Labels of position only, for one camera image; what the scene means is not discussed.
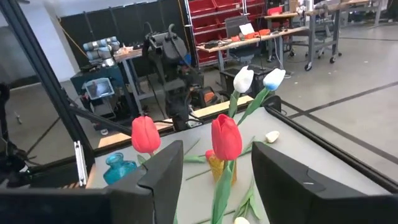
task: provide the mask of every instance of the small screen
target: small screen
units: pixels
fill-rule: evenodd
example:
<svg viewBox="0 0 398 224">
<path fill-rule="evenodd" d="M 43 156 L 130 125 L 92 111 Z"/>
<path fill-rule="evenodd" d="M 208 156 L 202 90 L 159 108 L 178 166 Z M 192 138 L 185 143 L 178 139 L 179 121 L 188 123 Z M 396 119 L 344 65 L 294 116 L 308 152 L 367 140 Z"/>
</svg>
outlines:
<svg viewBox="0 0 398 224">
<path fill-rule="evenodd" d="M 86 90 L 92 100 L 114 94 L 111 82 L 107 78 L 92 80 L 86 83 Z"/>
</svg>

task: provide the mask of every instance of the blue glass vase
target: blue glass vase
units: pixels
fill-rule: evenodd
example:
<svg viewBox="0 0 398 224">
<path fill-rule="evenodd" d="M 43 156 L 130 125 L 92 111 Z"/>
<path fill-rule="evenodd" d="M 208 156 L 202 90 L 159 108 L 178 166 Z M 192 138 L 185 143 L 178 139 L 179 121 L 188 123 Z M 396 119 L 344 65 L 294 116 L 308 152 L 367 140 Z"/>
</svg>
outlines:
<svg viewBox="0 0 398 224">
<path fill-rule="evenodd" d="M 124 161 L 123 154 L 117 152 L 106 158 L 107 165 L 110 168 L 104 173 L 104 180 L 108 185 L 111 185 L 122 179 L 128 173 L 137 169 L 137 164 L 134 161 Z"/>
</svg>

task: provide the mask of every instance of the black pole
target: black pole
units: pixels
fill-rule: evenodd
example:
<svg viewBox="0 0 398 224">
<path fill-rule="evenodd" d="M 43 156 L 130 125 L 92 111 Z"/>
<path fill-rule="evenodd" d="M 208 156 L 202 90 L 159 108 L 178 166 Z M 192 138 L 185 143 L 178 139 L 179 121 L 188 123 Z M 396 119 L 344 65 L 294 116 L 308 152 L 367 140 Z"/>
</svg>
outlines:
<svg viewBox="0 0 398 224">
<path fill-rule="evenodd" d="M 45 57 L 39 42 L 37 41 L 32 28 L 30 27 L 21 7 L 16 0 L 0 0 L 0 10 L 6 18 L 10 28 L 14 32 L 22 49 L 24 49 L 29 62 L 39 77 L 42 86 L 47 92 L 55 110 L 58 112 L 65 128 L 73 141 L 80 141 L 83 146 L 86 165 L 91 169 L 95 162 L 93 149 L 90 142 L 81 128 L 77 117 L 71 113 L 61 85 L 52 70 L 49 61 Z"/>
</svg>

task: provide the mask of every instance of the white tulip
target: white tulip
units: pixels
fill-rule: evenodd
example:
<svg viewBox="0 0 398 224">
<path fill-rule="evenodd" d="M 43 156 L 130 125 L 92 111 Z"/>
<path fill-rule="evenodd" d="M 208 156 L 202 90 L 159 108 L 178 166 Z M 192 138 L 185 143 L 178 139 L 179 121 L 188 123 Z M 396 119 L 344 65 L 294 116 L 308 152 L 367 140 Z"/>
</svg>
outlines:
<svg viewBox="0 0 398 224">
<path fill-rule="evenodd" d="M 243 67 L 234 78 L 234 89 L 239 93 L 247 92 L 253 81 L 253 76 L 253 70 L 248 70 L 248 66 Z"/>
<path fill-rule="evenodd" d="M 243 217 L 238 217 L 235 219 L 234 224 L 250 224 L 249 221 Z"/>
<path fill-rule="evenodd" d="M 285 74 L 285 70 L 275 68 L 262 80 L 262 84 L 267 88 L 267 90 L 275 91 L 285 78 Z"/>
</svg>

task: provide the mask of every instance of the machine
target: machine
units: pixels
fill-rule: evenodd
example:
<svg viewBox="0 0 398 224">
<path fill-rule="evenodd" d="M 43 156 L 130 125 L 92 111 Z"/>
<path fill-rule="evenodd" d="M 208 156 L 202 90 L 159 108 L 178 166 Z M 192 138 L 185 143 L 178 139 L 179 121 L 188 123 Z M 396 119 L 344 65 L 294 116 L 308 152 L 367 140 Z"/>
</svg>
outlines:
<svg viewBox="0 0 398 224">
<path fill-rule="evenodd" d="M 193 108 L 204 108 L 217 104 L 222 96 L 228 100 L 229 95 L 215 93 L 211 87 L 203 88 L 203 77 L 192 68 L 187 61 L 188 54 L 184 41 L 172 31 L 174 24 L 169 25 L 167 32 L 153 32 L 150 24 L 150 33 L 145 36 L 142 48 L 143 57 L 147 58 L 158 74 L 158 80 L 165 92 L 166 114 L 173 121 L 176 131 L 182 131 L 200 123 L 193 112 Z M 174 89 L 166 89 L 167 82 L 175 79 L 184 81 L 185 86 Z"/>
<path fill-rule="evenodd" d="M 261 142 L 251 160 L 270 223 L 398 223 L 398 195 L 365 195 Z"/>
<path fill-rule="evenodd" d="M 174 141 L 105 189 L 1 189 L 2 222 L 172 224 L 182 165 L 183 144 Z"/>
</svg>

